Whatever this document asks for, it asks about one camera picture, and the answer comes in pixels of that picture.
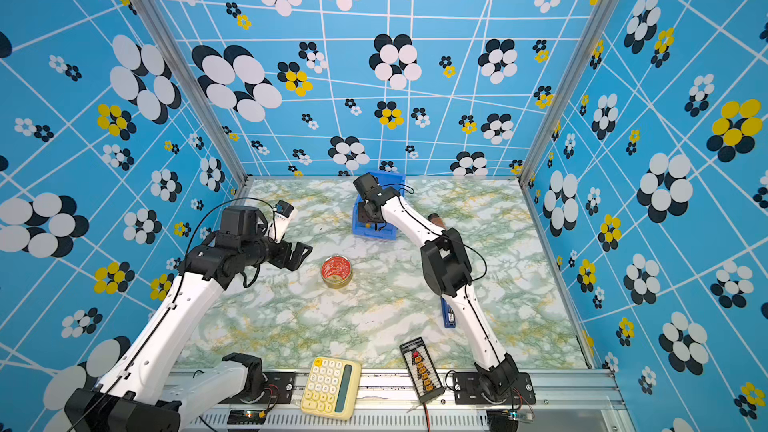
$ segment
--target black cable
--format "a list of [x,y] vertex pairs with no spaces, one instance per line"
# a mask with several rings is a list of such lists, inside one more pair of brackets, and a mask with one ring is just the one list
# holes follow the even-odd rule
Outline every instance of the black cable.
[[[194,232],[193,232],[192,234],[190,234],[190,241],[189,241],[189,243],[187,244],[187,251],[184,253],[184,260],[185,260],[185,261],[187,260],[187,255],[189,254],[189,251],[190,251],[190,246],[192,245],[192,241],[194,240],[194,238],[195,238],[195,235],[197,235],[197,230],[200,228],[200,226],[202,226],[202,225],[203,225],[203,221],[204,221],[204,220],[205,220],[205,219],[206,219],[206,218],[207,218],[207,217],[208,217],[208,216],[209,216],[209,215],[210,215],[210,214],[211,214],[211,213],[212,213],[214,210],[216,210],[218,207],[224,206],[225,204],[229,204],[229,203],[231,203],[231,202],[235,202],[235,201],[237,201],[237,200],[244,200],[245,198],[252,198],[252,197],[244,197],[244,198],[232,198],[231,200],[226,200],[226,201],[222,202],[221,204],[219,204],[218,206],[216,206],[216,207],[213,207],[211,210],[209,210],[209,211],[208,211],[208,213],[207,213],[205,216],[203,216],[203,218],[200,220],[200,222],[198,222],[198,223],[197,223],[197,227],[195,228]],[[260,198],[252,198],[252,199],[253,199],[253,200],[257,200],[257,201],[259,201],[259,202],[263,202],[263,203],[267,204],[267,205],[270,207],[270,209],[272,209],[272,221],[273,221],[273,223],[274,223],[274,219],[275,219],[275,210],[274,210],[274,208],[272,207],[272,205],[271,205],[271,204],[269,204],[268,202],[264,201],[264,200],[261,200]],[[179,279],[179,287],[178,287],[178,289],[176,289],[176,294],[174,294],[174,299],[171,301],[171,303],[172,303],[172,304],[175,304],[175,303],[176,303],[176,299],[178,298],[178,296],[179,296],[179,292],[181,291],[181,286],[182,286],[182,285],[184,285],[184,276],[185,276],[186,274],[184,273],[184,271],[182,271],[182,273],[181,273],[180,275],[181,275],[181,279]],[[133,356],[133,357],[132,357],[132,358],[131,358],[131,359],[128,361],[128,363],[125,365],[125,369],[123,369],[123,372],[127,371],[127,370],[128,370],[128,368],[129,368],[131,365],[133,365],[133,363],[134,363],[134,360],[136,360],[136,357],[138,357],[138,356],[139,356],[139,354],[141,353],[141,351],[142,351],[142,350],[144,350],[144,346],[145,346],[145,345],[147,345],[147,343],[149,342],[149,340],[152,338],[152,335],[154,335],[155,331],[157,331],[157,330],[158,330],[158,327],[160,326],[160,324],[162,324],[162,323],[163,323],[163,320],[165,320],[165,318],[168,316],[168,312],[169,312],[169,311],[170,311],[170,308],[166,308],[166,309],[165,309],[165,312],[163,312],[163,316],[162,316],[162,317],[160,317],[160,320],[158,321],[158,323],[157,323],[157,324],[154,326],[154,328],[152,329],[152,331],[150,331],[150,332],[149,332],[149,335],[148,335],[148,336],[147,336],[147,338],[144,340],[144,342],[141,344],[141,346],[139,347],[139,349],[138,349],[138,350],[136,350],[136,354],[134,354],[134,356]],[[84,418],[85,418],[85,417],[86,417],[88,414],[90,414],[90,413],[91,413],[91,411],[92,411],[93,409],[95,409],[97,406],[99,406],[99,405],[100,405],[100,403],[101,403],[101,402],[102,402],[102,401],[103,401],[105,398],[107,398],[107,396],[109,396],[109,393],[112,391],[112,389],[114,388],[114,386],[116,386],[116,385],[118,384],[118,382],[120,382],[120,380],[121,380],[122,378],[123,378],[122,376],[119,376],[119,377],[118,377],[118,379],[117,379],[115,382],[113,382],[111,386],[109,386],[109,388],[107,389],[107,391],[106,391],[106,392],[104,392],[104,394],[103,394],[103,395],[102,395],[102,396],[101,396],[101,397],[100,397],[98,400],[96,400],[96,402],[94,402],[94,404],[93,404],[93,405],[91,405],[91,407],[90,407],[90,408],[88,408],[88,409],[87,409],[85,412],[83,412],[82,416],[81,416],[79,419],[77,419],[77,420],[74,422],[74,424],[72,424],[72,426],[71,426],[71,427],[69,427],[69,428],[68,428],[68,429],[67,429],[65,432],[71,432],[71,431],[72,431],[72,430],[73,430],[75,427],[77,427],[77,426],[78,426],[78,424],[80,424],[80,423],[82,422],[82,420],[83,420],[83,419],[84,419]]]

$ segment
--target yellow flower print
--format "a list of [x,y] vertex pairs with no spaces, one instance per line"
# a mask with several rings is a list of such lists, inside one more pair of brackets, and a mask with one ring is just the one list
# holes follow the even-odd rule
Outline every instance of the yellow flower print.
[[237,26],[240,27],[243,30],[248,30],[251,26],[250,20],[248,20],[247,15],[238,15],[237,16]]

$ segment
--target floor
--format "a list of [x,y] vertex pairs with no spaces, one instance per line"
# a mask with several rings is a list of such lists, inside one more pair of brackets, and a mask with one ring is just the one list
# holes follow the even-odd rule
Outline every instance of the floor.
[[[437,212],[488,262],[478,300],[520,368],[585,368],[571,322],[515,180],[409,180],[407,199]],[[352,235],[357,197],[350,179],[257,179],[250,197],[283,199],[299,215],[286,240],[314,251],[296,272],[263,266],[255,285],[230,288],[203,318],[177,366],[206,368],[230,352],[261,357],[265,368],[305,368],[318,355],[400,368],[398,346],[422,336],[438,368],[472,368],[461,330],[446,329],[440,299],[424,283],[421,257],[405,235],[383,241]],[[343,254],[352,281],[328,288],[322,262]],[[473,274],[482,261],[470,252]]]

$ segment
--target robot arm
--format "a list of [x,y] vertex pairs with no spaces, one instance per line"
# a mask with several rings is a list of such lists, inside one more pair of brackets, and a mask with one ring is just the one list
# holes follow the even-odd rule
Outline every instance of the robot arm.
[[229,354],[215,369],[188,384],[164,390],[181,349],[207,310],[245,267],[268,262],[295,271],[312,252],[301,242],[295,249],[282,240],[294,216],[293,206],[279,201],[267,224],[255,207],[227,207],[220,229],[193,248],[168,295],[138,339],[93,390],[78,389],[64,407],[77,432],[92,430],[178,430],[223,399],[255,399],[264,389],[261,360]]
[[472,285],[472,265],[461,235],[454,228],[443,230],[432,224],[397,190],[381,188],[371,174],[357,178],[354,184],[362,198],[363,215],[371,223],[393,224],[420,247],[424,280],[456,314],[456,322],[469,341],[486,398],[491,402],[504,400],[518,376],[518,368],[480,308]]

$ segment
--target calculator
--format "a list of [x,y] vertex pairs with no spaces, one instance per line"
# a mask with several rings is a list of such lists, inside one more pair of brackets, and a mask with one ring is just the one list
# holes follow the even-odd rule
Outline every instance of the calculator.
[[435,397],[443,395],[446,389],[440,382],[432,358],[429,357],[427,346],[422,338],[415,338],[400,346],[400,353],[406,361],[408,374],[416,389],[418,401],[424,404]]
[[355,408],[361,372],[360,364],[351,360],[316,358],[301,399],[302,412],[348,420]]

